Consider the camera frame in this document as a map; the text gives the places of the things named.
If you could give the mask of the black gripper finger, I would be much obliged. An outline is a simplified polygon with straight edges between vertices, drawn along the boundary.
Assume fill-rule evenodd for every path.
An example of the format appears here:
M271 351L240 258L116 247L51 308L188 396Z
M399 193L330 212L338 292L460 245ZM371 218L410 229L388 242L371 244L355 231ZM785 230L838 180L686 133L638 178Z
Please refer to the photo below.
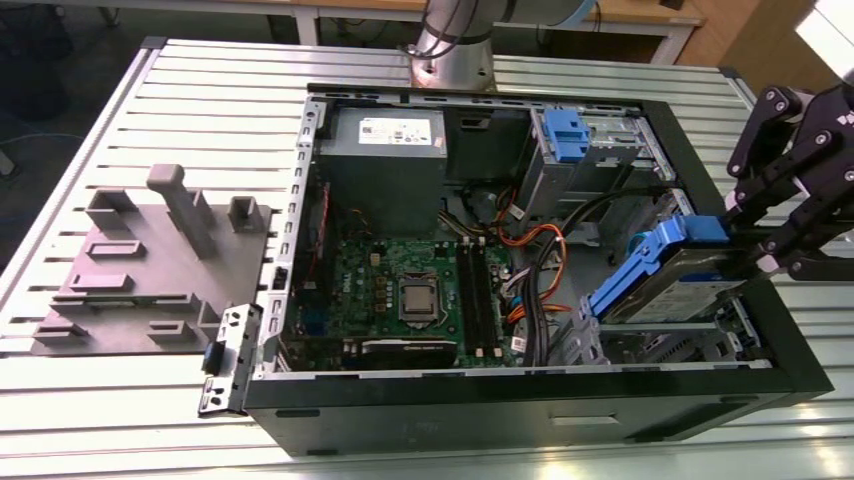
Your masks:
M734 226L755 225L771 207L805 194L795 185L797 177L843 168L842 161L817 171L799 170L798 130L814 95L781 86L761 92L727 164L727 173L737 180L725 201L726 219Z
M851 281L853 259L826 254L822 247L853 229L853 169L803 174L795 185L806 199L759 245L755 264L766 277Z

